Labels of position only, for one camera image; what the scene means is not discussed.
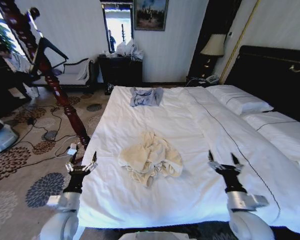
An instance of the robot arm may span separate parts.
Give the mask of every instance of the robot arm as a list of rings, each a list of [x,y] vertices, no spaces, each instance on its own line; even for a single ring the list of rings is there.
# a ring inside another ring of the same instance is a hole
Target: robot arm
[[[248,195],[237,176],[243,165],[232,154],[234,166],[223,165],[214,161],[209,151],[209,165],[223,176],[228,195],[229,226],[239,240],[274,240],[271,228],[260,217],[250,211],[267,206],[269,203],[264,196]]]
[[[56,206],[58,212],[53,215],[43,226],[40,233],[41,240],[72,240],[78,229],[78,210],[82,182],[86,175],[96,168],[97,153],[87,166],[74,166],[71,161],[65,167],[71,176],[68,187],[62,195],[50,196],[47,205]]]

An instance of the person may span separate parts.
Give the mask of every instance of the person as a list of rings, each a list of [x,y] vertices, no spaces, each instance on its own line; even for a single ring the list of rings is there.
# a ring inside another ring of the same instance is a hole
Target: person
[[[113,36],[111,36],[111,30],[108,30],[108,32],[109,32],[109,39],[110,39],[110,48],[111,48],[111,51],[114,52],[116,40]]]
[[[33,98],[38,97],[38,88],[32,86],[32,82],[37,79],[29,74],[31,64],[28,62],[28,60],[17,53],[11,52],[3,44],[0,44],[0,56],[5,60],[7,65],[14,72],[13,76],[17,81],[20,92],[22,94],[28,94]],[[20,83],[24,83],[25,85],[27,85],[29,87],[28,91],[26,91],[25,86]]]

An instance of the crumpled towel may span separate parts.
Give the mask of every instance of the crumpled towel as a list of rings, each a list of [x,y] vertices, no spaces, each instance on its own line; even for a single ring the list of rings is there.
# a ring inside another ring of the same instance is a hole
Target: crumpled towel
[[[178,151],[154,132],[142,133],[143,143],[132,145],[121,151],[118,163],[125,167],[130,177],[148,187],[157,173],[179,177],[183,165]]]
[[[164,90],[162,87],[158,87],[150,90],[137,90],[135,87],[130,89],[132,94],[130,106],[135,107],[138,105],[147,106],[159,106]]]

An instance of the cream towel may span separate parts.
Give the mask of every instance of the cream towel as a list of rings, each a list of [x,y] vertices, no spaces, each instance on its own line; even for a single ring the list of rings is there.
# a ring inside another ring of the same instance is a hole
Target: cream towel
[[[179,177],[183,166],[178,151],[154,132],[144,132],[142,139],[143,143],[125,148],[119,155],[119,165],[129,171],[130,177],[147,187],[158,172]]]

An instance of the sofa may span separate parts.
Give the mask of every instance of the sofa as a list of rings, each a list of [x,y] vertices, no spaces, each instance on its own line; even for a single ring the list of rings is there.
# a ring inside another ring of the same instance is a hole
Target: sofa
[[[63,73],[58,75],[60,86],[72,89],[85,89],[86,92],[94,92],[99,75],[97,58],[84,58],[75,63],[63,64]],[[46,87],[48,84],[44,76],[34,81],[34,87]]]

